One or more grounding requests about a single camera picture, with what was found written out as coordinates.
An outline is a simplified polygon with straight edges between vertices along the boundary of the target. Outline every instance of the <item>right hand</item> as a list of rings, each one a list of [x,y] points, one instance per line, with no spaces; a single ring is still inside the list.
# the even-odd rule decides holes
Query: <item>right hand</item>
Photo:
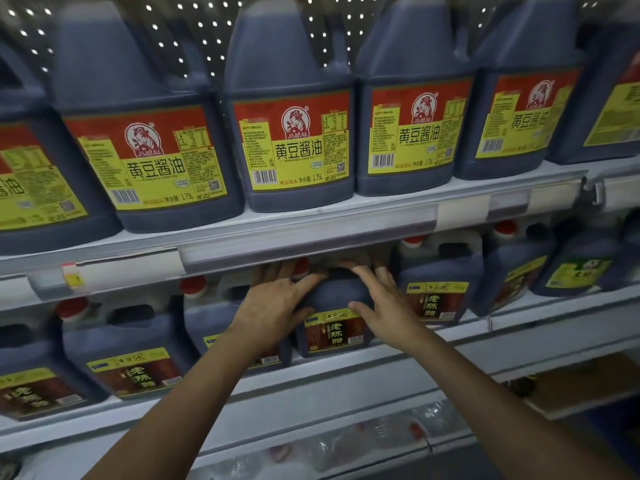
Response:
[[[388,268],[373,258],[374,272],[353,261],[341,261],[340,266],[357,274],[369,289],[375,310],[359,301],[348,304],[349,309],[360,314],[373,333],[387,345],[412,355],[420,347],[428,329],[420,323],[404,295],[396,286]]]

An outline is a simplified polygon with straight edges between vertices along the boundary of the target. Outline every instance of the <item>jug cap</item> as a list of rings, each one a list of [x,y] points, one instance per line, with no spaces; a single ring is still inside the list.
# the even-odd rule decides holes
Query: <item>jug cap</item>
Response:
[[[402,244],[407,248],[419,248],[422,245],[423,240],[423,235],[414,235],[411,237],[405,237],[402,240]]]
[[[518,231],[518,226],[514,221],[502,221],[498,222],[493,227],[493,232],[498,235],[498,237],[513,237]]]
[[[65,322],[81,320],[89,310],[89,300],[86,297],[64,299],[56,306],[56,313]]]
[[[299,281],[302,278],[304,278],[306,275],[309,274],[309,259],[307,258],[300,258],[298,260],[298,263],[296,264],[296,267],[293,270],[293,276],[291,277],[291,279],[293,281]]]
[[[204,276],[192,276],[180,281],[180,291],[185,298],[199,298],[207,292],[207,279]]]

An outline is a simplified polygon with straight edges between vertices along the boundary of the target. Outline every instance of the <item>red cap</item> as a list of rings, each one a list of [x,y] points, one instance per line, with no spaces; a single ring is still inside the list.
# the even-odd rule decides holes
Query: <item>red cap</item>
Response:
[[[309,272],[309,268],[311,268],[309,265],[309,259],[300,258],[293,270],[293,276],[304,276]]]
[[[184,294],[196,294],[207,288],[207,279],[204,276],[192,276],[180,281],[180,291]]]
[[[89,306],[89,300],[82,298],[64,299],[56,306],[56,313],[62,320],[73,318],[84,312]]]
[[[403,239],[404,242],[408,243],[408,244],[420,244],[422,241],[424,241],[424,236],[423,235],[414,235],[411,237],[405,237]]]
[[[502,221],[498,222],[493,229],[500,234],[513,235],[518,230],[518,226],[514,221]]]

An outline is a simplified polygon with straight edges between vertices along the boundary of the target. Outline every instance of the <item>barcode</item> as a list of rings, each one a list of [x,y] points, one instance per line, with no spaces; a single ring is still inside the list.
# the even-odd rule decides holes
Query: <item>barcode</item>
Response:
[[[620,135],[620,143],[625,143],[627,141],[635,141],[637,139],[640,139],[640,128],[623,131],[622,134]]]
[[[262,365],[268,365],[270,363],[276,363],[280,361],[280,357],[278,357],[277,355],[272,355],[271,357],[263,357],[261,362]]]
[[[349,337],[347,345],[359,344],[364,341],[364,335],[356,335],[355,337]]]
[[[64,212],[73,212],[76,209],[76,206],[70,200],[65,200],[63,202],[60,202],[60,209],[62,209]]]
[[[61,397],[59,399],[56,399],[56,402],[58,404],[62,404],[63,406],[68,406],[69,404],[76,404],[76,403],[79,403],[80,401],[84,401],[84,399],[82,398],[82,396],[77,394],[68,395],[66,397]]]
[[[140,203],[140,198],[133,189],[112,190],[111,195],[113,195],[117,203]]]
[[[502,151],[503,139],[487,139],[484,140],[480,153],[499,153]]]
[[[164,381],[162,381],[162,384],[165,386],[175,386],[181,380],[182,380],[182,377],[178,376],[178,377],[174,377],[173,379],[165,379]]]
[[[257,170],[253,172],[253,181],[256,185],[268,185],[278,183],[276,170]]]
[[[384,153],[383,155],[371,156],[372,168],[393,168],[396,162],[395,153]]]

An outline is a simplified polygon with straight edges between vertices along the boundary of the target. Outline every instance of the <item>left hand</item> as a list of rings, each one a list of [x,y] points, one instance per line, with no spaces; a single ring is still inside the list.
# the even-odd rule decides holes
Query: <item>left hand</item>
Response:
[[[300,300],[327,275],[312,273],[291,281],[298,259],[260,266],[228,332],[247,340],[256,355],[267,352],[314,313],[310,306],[294,313]]]

